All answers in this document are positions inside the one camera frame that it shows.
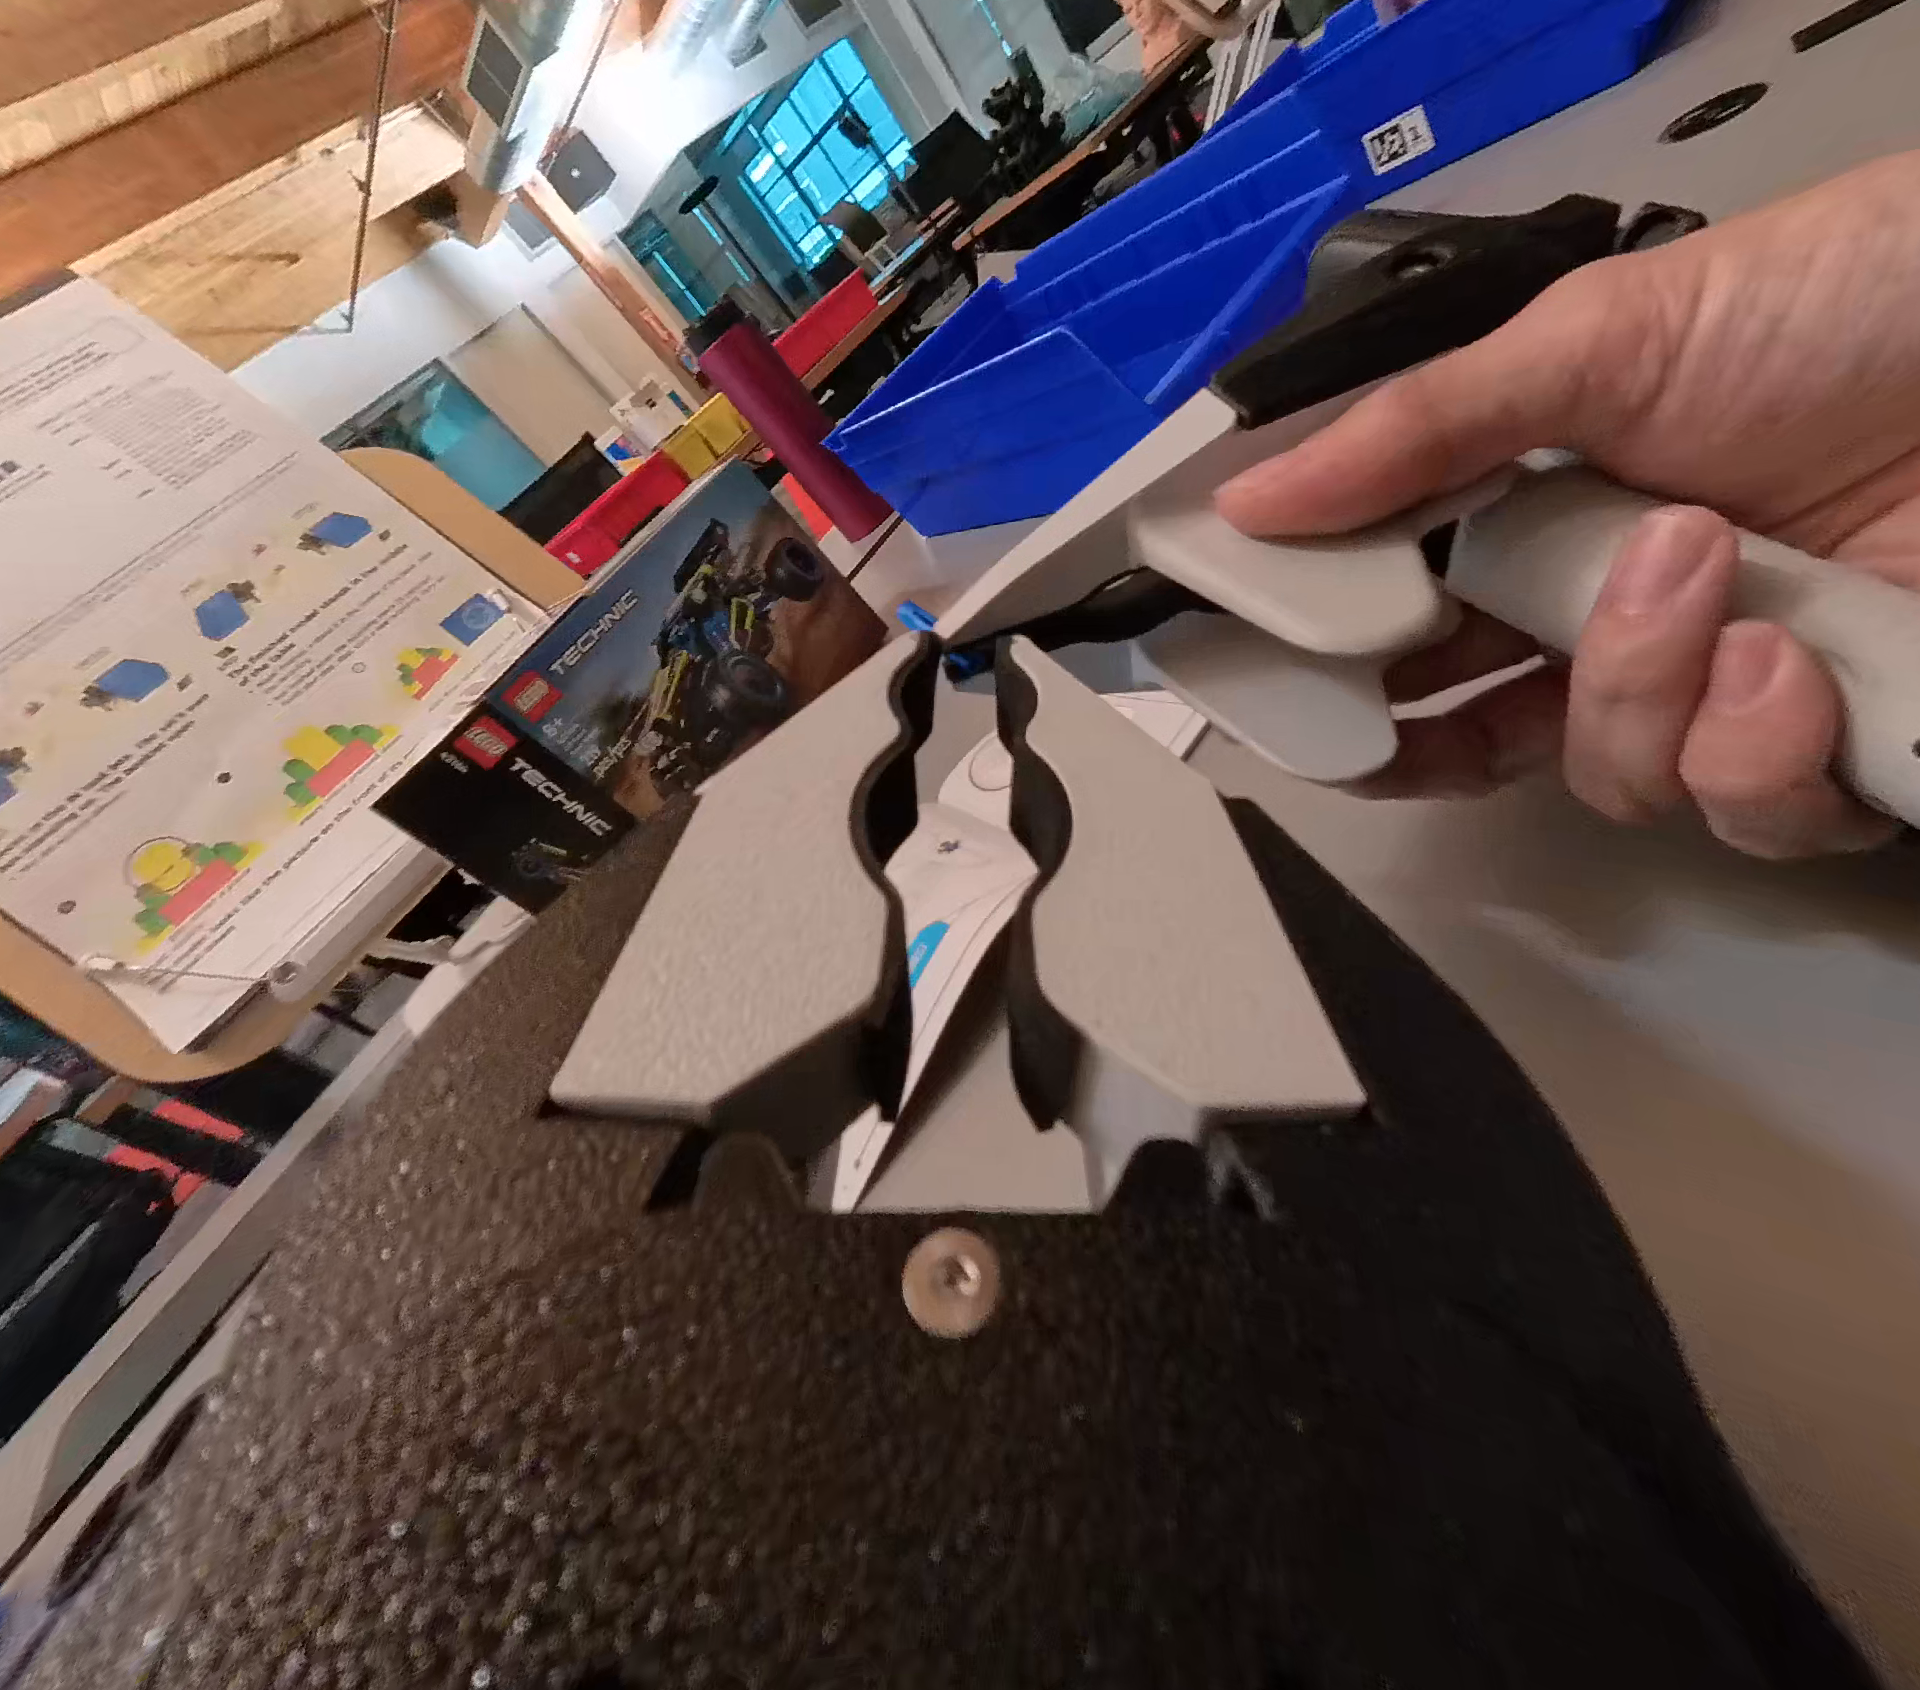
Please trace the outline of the black lego set box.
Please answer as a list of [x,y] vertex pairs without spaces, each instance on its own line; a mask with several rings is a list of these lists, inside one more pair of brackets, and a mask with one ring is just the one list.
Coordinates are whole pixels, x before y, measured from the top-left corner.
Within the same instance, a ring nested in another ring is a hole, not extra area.
[[888,633],[753,467],[723,462],[641,525],[374,812],[542,912]]

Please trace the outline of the red storage bin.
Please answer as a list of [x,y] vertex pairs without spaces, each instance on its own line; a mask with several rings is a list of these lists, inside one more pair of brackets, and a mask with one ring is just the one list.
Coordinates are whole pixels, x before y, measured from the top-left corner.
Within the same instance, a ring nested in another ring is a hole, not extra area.
[[669,507],[692,478],[669,453],[649,453],[628,467],[545,544],[566,569],[589,577],[658,514]]
[[861,270],[853,270],[803,310],[774,338],[780,360],[796,377],[805,377],[831,355],[874,311],[878,295]]

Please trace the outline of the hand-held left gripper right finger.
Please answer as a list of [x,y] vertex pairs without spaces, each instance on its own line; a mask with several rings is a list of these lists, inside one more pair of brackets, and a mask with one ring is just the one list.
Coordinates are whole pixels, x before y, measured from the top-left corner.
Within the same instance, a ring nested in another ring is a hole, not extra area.
[[1013,1089],[1104,1209],[1139,1149],[1358,1116],[1365,1089],[1220,793],[1027,637],[996,648]]

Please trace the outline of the yellow storage bin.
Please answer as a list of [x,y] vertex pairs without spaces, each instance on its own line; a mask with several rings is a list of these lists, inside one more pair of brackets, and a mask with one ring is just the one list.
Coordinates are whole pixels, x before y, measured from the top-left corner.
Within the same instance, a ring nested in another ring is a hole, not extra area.
[[730,462],[756,455],[759,437],[723,391],[709,395],[654,440],[685,481],[709,476]]

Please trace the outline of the maroon drink bottle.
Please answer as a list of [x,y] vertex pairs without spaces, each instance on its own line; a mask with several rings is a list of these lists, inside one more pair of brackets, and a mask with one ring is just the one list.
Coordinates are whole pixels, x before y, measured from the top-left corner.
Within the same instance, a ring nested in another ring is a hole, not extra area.
[[825,446],[829,426],[821,407],[733,297],[722,297],[688,328],[685,347],[843,538],[857,541],[893,518],[888,499]]

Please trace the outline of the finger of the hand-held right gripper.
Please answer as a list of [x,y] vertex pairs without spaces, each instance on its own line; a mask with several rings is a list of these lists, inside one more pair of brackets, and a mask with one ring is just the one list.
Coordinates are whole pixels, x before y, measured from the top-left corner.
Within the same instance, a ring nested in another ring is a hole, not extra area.
[[1225,397],[1195,391],[947,602],[927,627],[942,653],[993,660],[1011,637],[1044,651],[1129,643],[1215,616],[1211,597],[1143,562],[1132,522],[1148,490],[1236,429]]

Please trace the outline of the white lego instruction booklet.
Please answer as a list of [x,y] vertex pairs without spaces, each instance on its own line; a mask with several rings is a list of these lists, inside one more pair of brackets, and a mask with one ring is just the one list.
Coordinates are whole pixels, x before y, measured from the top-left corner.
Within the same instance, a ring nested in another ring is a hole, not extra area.
[[[1104,702],[1153,743],[1186,760],[1206,734],[1201,714],[1165,689],[1106,694]],[[1035,875],[1011,837],[1011,754],[980,737],[922,803],[916,829],[884,865],[906,922],[909,1045],[901,1110],[927,1074],[975,973]],[[879,1174],[898,1129],[867,1107],[839,1136],[827,1190],[831,1211],[851,1211]]]

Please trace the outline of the person's right hand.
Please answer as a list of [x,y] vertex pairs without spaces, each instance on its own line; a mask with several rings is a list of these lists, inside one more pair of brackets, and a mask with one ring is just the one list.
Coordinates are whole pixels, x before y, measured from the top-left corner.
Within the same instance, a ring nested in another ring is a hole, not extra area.
[[1734,529],[1915,588],[1918,161],[1573,270],[1498,332],[1390,377],[1215,492],[1252,535],[1332,535],[1565,449],[1653,497],[1572,658],[1406,721],[1353,793],[1464,800],[1557,765],[1596,814],[1694,814],[1765,861],[1874,851],[1818,658],[1735,619]]

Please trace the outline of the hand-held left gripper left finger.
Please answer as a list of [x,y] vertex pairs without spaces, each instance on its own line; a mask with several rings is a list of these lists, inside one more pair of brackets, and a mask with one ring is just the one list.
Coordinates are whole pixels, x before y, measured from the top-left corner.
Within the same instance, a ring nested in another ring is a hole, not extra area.
[[938,640],[892,637],[700,788],[555,1110],[756,1136],[792,1165],[899,1116],[911,990],[885,867],[919,820],[938,686]]

